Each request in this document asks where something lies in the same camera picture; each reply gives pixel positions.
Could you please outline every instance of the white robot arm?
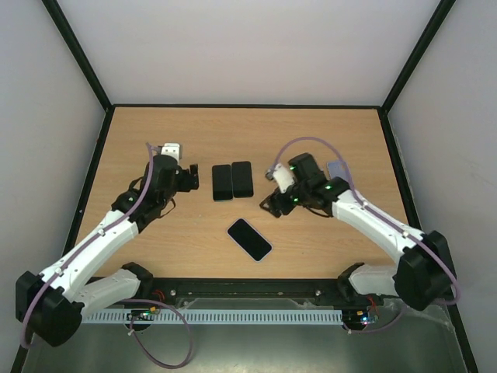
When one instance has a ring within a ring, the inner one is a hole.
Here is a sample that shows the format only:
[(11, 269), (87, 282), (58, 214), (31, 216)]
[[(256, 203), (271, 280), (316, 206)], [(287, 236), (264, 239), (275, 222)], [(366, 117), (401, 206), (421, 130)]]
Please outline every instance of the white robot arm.
[(447, 241), (440, 233), (426, 234), (403, 224), (357, 190), (351, 190), (345, 180), (328, 180), (308, 153), (291, 159), (289, 165), (293, 175), (281, 164), (266, 174), (278, 188), (260, 204), (262, 209), (277, 218), (296, 206), (324, 211), (363, 233), (394, 262), (380, 267), (356, 263), (344, 271), (339, 277), (344, 298), (352, 293), (398, 296), (414, 309), (423, 310), (450, 290), (450, 278), (415, 242), (418, 240), (438, 255), (448, 252)]
[[(151, 173), (144, 190), (144, 177), (131, 183), (112, 204), (104, 219), (69, 253), (45, 268), (39, 275), (25, 272), (16, 282), (16, 318), (23, 321), (40, 289), (41, 295), (28, 325), (52, 346), (69, 339), (82, 319), (109, 305), (136, 294), (149, 296), (153, 276), (136, 263), (124, 265), (116, 273), (87, 284), (93, 274), (124, 244), (161, 217), (176, 192), (198, 189), (198, 168), (181, 169), (181, 146), (167, 143), (153, 157), (145, 175)], [(134, 189), (141, 181), (140, 188)], [(144, 193), (142, 201), (138, 199)]]

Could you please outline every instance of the wooden surface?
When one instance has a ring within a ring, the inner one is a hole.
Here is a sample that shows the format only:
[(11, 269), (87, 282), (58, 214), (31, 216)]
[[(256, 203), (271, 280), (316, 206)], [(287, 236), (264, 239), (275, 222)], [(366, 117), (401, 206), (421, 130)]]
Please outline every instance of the wooden surface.
[[(183, 168), (199, 164), (200, 188), (176, 195), (177, 208), (152, 222), (97, 273), (106, 276), (134, 261), (156, 277), (337, 277), (358, 261), (392, 263), (369, 239), (336, 219), (303, 208), (279, 219), (259, 203), (276, 187), (264, 178), (281, 146), (300, 136), (324, 138), (342, 153), (356, 188), (378, 207), (405, 221), (400, 194), (376, 110), (116, 108), (85, 211), (82, 239), (131, 180), (143, 175), (145, 142), (183, 145)], [(286, 161), (310, 152), (320, 166), (335, 156), (304, 141), (283, 154)], [(255, 196), (213, 202), (211, 167), (252, 162)], [(272, 244), (260, 263), (236, 246), (226, 229), (247, 219)]]

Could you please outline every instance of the white enclosure wall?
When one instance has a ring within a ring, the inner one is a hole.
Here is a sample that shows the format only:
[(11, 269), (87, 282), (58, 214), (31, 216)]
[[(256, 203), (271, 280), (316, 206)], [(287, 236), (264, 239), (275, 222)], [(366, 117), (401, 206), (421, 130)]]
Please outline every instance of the white enclosure wall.
[(60, 0), (113, 103), (381, 105), (439, 0)]
[(424, 229), (449, 239), (482, 373), (497, 346), (497, 2), (456, 2), (391, 112)]
[(61, 255), (102, 120), (42, 2), (0, 2), (0, 372), (19, 346), (16, 279)]

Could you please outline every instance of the purple cable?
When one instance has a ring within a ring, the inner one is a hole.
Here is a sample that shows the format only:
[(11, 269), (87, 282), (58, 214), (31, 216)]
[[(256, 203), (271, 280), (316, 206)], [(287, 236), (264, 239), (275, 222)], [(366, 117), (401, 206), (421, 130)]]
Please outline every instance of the purple cable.
[(188, 332), (188, 337), (189, 337), (188, 353), (186, 354), (185, 360), (183, 360), (181, 363), (179, 363), (177, 365), (169, 365), (169, 364), (163, 363), (163, 362), (157, 360), (155, 357), (153, 357), (150, 354), (150, 352), (148, 352), (148, 350), (145, 348), (145, 346), (143, 345), (143, 343), (138, 338), (138, 335), (133, 330), (133, 324), (134, 324), (134, 321), (135, 321), (136, 317), (133, 317), (131, 319), (130, 330), (131, 330), (131, 332), (132, 332), (132, 334), (134, 336), (134, 339), (140, 345), (141, 350), (143, 351), (143, 353), (145, 354), (145, 356), (152, 363), (158, 365), (159, 367), (165, 368), (165, 369), (178, 369), (178, 368), (184, 367), (185, 365), (187, 365), (189, 363), (190, 359), (192, 358), (192, 354), (193, 354), (193, 334), (192, 334), (192, 329), (191, 329), (189, 323), (186, 321), (185, 317), (181, 313), (179, 313), (179, 311), (177, 309), (175, 309), (174, 307), (171, 307), (170, 305), (166, 305), (165, 303), (157, 302), (157, 301), (152, 301), (150, 299), (124, 299), (122, 302), (124, 302), (124, 303), (148, 303), (149, 305), (158, 305), (159, 307), (168, 309), (169, 311), (173, 311), (181, 319), (181, 321), (183, 321), (183, 324), (185, 324), (186, 331)]
[[(147, 173), (147, 179), (145, 180), (145, 185), (143, 187), (143, 190), (140, 193), (140, 196), (138, 197), (138, 199), (135, 202), (135, 204), (133, 205), (133, 207), (130, 208), (130, 210), (126, 214), (121, 216), (115, 222), (107, 225), (103, 229), (104, 232), (109, 231), (110, 229), (114, 228), (116, 225), (118, 225), (121, 222), (123, 222), (124, 220), (128, 219), (129, 216), (131, 214), (133, 214), (133, 212), (138, 208), (138, 206), (140, 206), (142, 200), (145, 198), (145, 194), (147, 193), (147, 190), (148, 190), (148, 187), (150, 186), (150, 181), (152, 178), (152, 172), (150, 172), (150, 171), (153, 169), (153, 166), (154, 166), (154, 157), (152, 155), (152, 149), (157, 149), (157, 148), (152, 148), (151, 145), (147, 143), (147, 149), (148, 149), (148, 162), (149, 162), (148, 173)], [(76, 257), (78, 257), (78, 255), (81, 254), (83, 252), (83, 250), (85, 250), (88, 246), (90, 246), (98, 237), (100, 237), (100, 234), (96, 233), (88, 241), (86, 241), (83, 245), (81, 245), (74, 252), (74, 254), (72, 254), (69, 257), (69, 259), (67, 259), (65, 261), (65, 263), (61, 265), (61, 270), (62, 270), (61, 274), (64, 273), (64, 270), (69, 267), (69, 265), (76, 259)], [(23, 319), (23, 327), (21, 329), (21, 340), (20, 340), (21, 346), (23, 348), (28, 349), (28, 348), (32, 347), (32, 344), (29, 344), (26, 342), (26, 331), (27, 331), (27, 327), (28, 327), (28, 322), (31, 318), (31, 315), (33, 314), (33, 310), (36, 307), (36, 304), (38, 303), (38, 301), (40, 300), (42, 295), (45, 293), (45, 291), (47, 291), (47, 289), (53, 284), (53, 282), (55, 281), (55, 279), (58, 276), (59, 276), (59, 274), (53, 274), (52, 277), (50, 277), (48, 279), (48, 281), (45, 282), (45, 284), (41, 287), (41, 289), (36, 293), (33, 300), (31, 301), (30, 306), (26, 310), (26, 314), (24, 315), (24, 319)]]
[[(371, 208), (367, 204), (364, 204), (365, 201), (361, 200), (360, 197), (359, 197), (359, 195), (356, 192), (356, 188), (354, 186), (353, 179), (352, 179), (352, 174), (350, 173), (349, 167), (347, 166), (347, 163), (345, 162), (345, 159), (343, 159), (343, 157), (340, 154), (340, 152), (333, 145), (331, 145), (327, 141), (323, 140), (322, 138), (316, 138), (314, 136), (304, 136), (304, 137), (301, 137), (301, 138), (295, 138), (294, 140), (288, 141), (281, 148), (281, 150), (278, 152), (278, 155), (276, 156), (276, 159), (274, 160), (274, 163), (271, 166), (271, 170), (275, 169), (276, 165), (280, 161), (281, 155), (283, 154), (283, 152), (285, 150), (288, 149), (288, 147), (290, 147), (292, 144), (295, 144), (296, 142), (304, 141), (304, 140), (310, 140), (310, 141), (320, 142), (321, 144), (323, 144), (327, 148), (331, 149), (332, 152), (335, 153), (336, 157), (339, 159), (339, 161), (343, 165), (343, 168), (344, 168), (345, 174), (346, 174), (346, 178), (347, 178), (347, 182), (350, 185), (350, 191), (352, 192), (352, 195), (353, 195), (354, 199), (357, 201), (357, 203), (362, 208), (364, 208), (365, 210), (369, 211), (372, 215), (374, 215), (377, 218), (379, 218), (383, 223), (389, 225), (390, 227), (392, 227), (397, 232), (399, 232), (399, 233), (403, 233), (404, 232), (404, 229), (402, 229), (401, 227), (398, 227), (394, 222), (390, 221), (390, 219), (386, 218), (385, 216), (383, 216), (379, 212), (375, 211), (373, 208)], [(429, 256), (431, 256), (431, 258), (433, 260), (435, 260), (435, 262), (440, 266), (440, 268), (442, 268), (443, 272), (450, 278), (450, 281), (452, 282), (452, 285), (454, 286), (455, 295), (454, 295), (454, 299), (453, 300), (446, 301), (446, 300), (440, 299), (440, 300), (437, 300), (436, 303), (443, 304), (443, 305), (455, 305), (457, 303), (457, 301), (459, 301), (459, 299), (461, 298), (461, 286), (459, 285), (459, 282), (457, 281), (456, 277), (450, 271), (449, 267), (427, 245), (425, 245), (423, 242), (421, 242), (420, 240), (418, 240), (416, 237), (414, 237), (411, 234), (408, 234), (407, 237), (409, 239), (411, 239), (416, 245), (418, 245), (419, 247), (421, 247)], [(363, 331), (363, 332), (364, 333), (372, 333), (372, 332), (384, 330), (384, 329), (388, 328), (389, 326), (391, 326), (393, 323), (397, 322), (398, 319), (400, 319), (400, 316), (403, 313), (404, 313), (404, 311), (401, 310), (401, 312), (399, 313), (399, 315), (398, 315), (397, 318), (395, 318), (392, 322), (388, 323), (385, 326), (382, 326), (379, 329), (367, 330), (367, 331)]]

